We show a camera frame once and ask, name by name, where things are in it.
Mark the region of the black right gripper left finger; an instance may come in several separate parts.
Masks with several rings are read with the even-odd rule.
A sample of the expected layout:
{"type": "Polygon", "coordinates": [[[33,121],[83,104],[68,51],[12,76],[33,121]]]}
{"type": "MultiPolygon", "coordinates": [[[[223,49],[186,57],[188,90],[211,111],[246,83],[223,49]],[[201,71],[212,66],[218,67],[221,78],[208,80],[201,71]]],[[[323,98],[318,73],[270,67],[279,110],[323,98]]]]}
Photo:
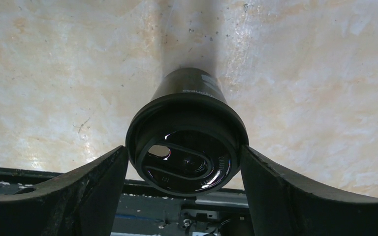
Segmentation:
{"type": "Polygon", "coordinates": [[[108,236],[128,167],[119,146],[13,194],[0,194],[0,236],[108,236]]]}

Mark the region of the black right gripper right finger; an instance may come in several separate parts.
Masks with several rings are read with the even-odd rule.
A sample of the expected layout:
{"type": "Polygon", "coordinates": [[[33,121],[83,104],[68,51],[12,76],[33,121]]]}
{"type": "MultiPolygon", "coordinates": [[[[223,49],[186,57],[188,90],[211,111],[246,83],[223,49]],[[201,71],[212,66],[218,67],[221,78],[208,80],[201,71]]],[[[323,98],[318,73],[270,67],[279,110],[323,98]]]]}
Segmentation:
{"type": "Polygon", "coordinates": [[[378,198],[288,169],[249,146],[241,174],[257,236],[378,236],[378,198]]]}

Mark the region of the black cup lid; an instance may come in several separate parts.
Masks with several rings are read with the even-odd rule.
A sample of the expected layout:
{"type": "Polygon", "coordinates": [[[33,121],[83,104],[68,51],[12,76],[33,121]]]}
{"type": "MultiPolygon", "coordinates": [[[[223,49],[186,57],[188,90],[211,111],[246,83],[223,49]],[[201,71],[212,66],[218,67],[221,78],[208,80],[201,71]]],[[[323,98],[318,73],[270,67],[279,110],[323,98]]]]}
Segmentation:
{"type": "Polygon", "coordinates": [[[240,116],[226,103],[195,93],[150,101],[130,123],[131,164],[155,189],[193,197],[223,188],[241,168],[249,143],[240,116]]]}

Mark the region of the black printed coffee cup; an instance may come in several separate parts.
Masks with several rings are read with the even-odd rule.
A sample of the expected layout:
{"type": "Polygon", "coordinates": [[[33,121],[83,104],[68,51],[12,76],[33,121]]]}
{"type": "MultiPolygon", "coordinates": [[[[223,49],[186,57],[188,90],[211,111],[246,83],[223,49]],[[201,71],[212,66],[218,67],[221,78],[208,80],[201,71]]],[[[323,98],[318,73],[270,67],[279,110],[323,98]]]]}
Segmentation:
{"type": "Polygon", "coordinates": [[[217,78],[198,68],[180,68],[166,75],[160,82],[151,102],[168,95],[190,93],[203,95],[228,104],[217,78]]]}

